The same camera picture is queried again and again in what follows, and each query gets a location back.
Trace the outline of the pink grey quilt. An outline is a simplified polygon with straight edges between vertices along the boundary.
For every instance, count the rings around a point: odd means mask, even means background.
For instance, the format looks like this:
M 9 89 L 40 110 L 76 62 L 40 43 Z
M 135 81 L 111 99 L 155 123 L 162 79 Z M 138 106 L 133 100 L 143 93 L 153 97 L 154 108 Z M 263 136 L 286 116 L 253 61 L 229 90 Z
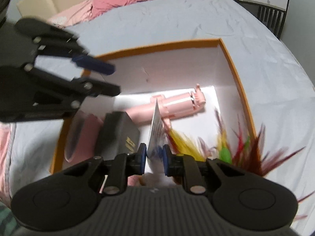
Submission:
M 11 203 L 9 173 L 15 133 L 15 124 L 1 123 L 1 202 L 6 206 Z

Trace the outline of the crocheted white bunny doll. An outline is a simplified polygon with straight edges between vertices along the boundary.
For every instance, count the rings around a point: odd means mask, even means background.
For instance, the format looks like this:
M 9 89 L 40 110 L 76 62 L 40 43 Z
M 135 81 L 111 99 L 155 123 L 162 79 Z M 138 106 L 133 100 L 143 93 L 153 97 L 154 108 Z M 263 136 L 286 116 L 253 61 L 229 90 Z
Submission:
M 145 173 L 128 177 L 128 186 L 147 186 L 150 188 L 163 188 L 176 185 L 173 177 L 167 177 L 163 173 Z

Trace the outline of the dark grey notebook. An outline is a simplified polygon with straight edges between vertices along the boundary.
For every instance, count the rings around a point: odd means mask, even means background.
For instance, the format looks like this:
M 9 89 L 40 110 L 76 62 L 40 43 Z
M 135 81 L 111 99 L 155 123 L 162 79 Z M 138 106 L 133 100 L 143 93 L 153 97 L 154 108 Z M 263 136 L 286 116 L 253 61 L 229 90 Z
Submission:
M 140 130 L 124 111 L 107 113 L 98 134 L 94 154 L 112 160 L 122 153 L 138 150 Z

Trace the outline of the white hand cream tube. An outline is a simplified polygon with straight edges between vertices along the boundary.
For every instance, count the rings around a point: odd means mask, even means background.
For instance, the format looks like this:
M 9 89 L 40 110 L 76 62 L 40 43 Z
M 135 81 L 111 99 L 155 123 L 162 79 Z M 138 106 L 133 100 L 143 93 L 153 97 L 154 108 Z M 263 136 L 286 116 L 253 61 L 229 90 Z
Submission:
M 163 119 L 160 114 L 158 100 L 154 102 L 154 112 L 149 131 L 147 145 L 147 163 L 153 174 L 164 173 L 163 165 L 163 146 L 166 144 L 166 135 Z

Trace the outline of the orange cardboard box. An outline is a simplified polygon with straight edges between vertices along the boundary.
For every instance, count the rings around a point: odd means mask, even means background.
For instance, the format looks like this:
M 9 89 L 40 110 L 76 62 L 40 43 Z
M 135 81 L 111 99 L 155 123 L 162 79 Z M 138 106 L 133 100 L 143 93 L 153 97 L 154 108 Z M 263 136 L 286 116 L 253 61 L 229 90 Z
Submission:
M 145 103 L 157 94 L 175 94 L 200 85 L 206 96 L 203 112 L 175 121 L 178 131 L 216 142 L 218 112 L 230 147 L 238 146 L 236 131 L 254 139 L 256 130 L 241 79 L 221 39 L 190 40 L 137 47 L 104 54 L 101 60 L 116 66 L 110 76 L 84 71 L 83 76 L 119 85 L 121 94 L 86 98 L 81 110 L 105 117 L 108 112 Z

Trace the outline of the red feather cat toy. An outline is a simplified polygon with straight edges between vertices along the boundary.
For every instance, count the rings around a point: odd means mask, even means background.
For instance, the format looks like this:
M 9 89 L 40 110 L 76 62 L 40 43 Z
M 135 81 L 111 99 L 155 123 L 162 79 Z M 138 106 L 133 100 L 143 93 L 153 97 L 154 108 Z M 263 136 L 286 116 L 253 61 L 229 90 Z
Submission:
M 187 135 L 173 129 L 169 119 L 164 119 L 164 131 L 173 153 L 176 155 L 190 155 L 196 161 L 219 159 L 237 168 L 264 177 L 305 149 L 305 147 L 302 147 L 286 155 L 288 149 L 284 147 L 273 155 L 270 152 L 262 155 L 266 127 L 261 124 L 259 133 L 253 140 L 249 136 L 246 139 L 243 138 L 243 132 L 239 125 L 238 131 L 234 132 L 238 140 L 237 148 L 232 151 L 226 127 L 217 109 L 215 109 L 215 116 L 218 123 L 218 134 L 214 147 L 208 147 L 202 138 L 198 138 L 197 142 L 194 142 Z

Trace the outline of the pink selfie stick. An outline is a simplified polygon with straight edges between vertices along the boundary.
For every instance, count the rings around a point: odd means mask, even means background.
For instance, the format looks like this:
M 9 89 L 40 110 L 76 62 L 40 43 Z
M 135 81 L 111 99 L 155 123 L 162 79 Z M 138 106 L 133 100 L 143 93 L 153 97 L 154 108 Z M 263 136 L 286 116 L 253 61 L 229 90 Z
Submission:
M 206 98 L 197 84 L 192 92 L 168 98 L 164 95 L 156 95 L 151 98 L 150 103 L 125 109 L 125 112 L 134 123 L 144 124 L 152 120 L 156 102 L 162 118 L 178 119 L 200 112 L 206 104 Z

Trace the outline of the teal striped fleece blanket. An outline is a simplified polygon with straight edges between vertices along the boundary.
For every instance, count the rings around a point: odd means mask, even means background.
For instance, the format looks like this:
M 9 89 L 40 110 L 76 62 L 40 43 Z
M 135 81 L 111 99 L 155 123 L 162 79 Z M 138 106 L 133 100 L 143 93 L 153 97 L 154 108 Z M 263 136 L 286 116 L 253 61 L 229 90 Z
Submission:
M 12 211 L 4 203 L 0 205 L 0 235 L 11 236 L 19 228 L 19 224 L 14 218 Z

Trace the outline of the pink fluffy pouch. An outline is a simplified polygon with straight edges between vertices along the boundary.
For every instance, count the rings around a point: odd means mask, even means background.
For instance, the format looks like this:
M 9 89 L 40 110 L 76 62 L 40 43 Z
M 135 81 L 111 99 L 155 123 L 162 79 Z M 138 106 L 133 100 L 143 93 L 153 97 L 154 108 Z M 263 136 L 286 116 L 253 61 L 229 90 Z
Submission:
M 103 121 L 91 113 L 79 110 L 75 114 L 64 151 L 65 160 L 69 164 L 75 165 L 94 156 L 95 144 L 102 126 Z

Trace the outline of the light pink pillow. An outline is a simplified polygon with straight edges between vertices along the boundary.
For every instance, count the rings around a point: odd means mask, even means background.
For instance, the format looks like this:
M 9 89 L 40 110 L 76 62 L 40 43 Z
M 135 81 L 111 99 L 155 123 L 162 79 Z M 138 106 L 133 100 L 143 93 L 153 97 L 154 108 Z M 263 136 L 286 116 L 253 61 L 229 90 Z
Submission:
M 57 28 L 66 28 L 77 25 L 81 22 L 90 21 L 92 18 L 93 0 L 85 0 L 77 5 L 66 9 L 47 20 L 47 22 Z

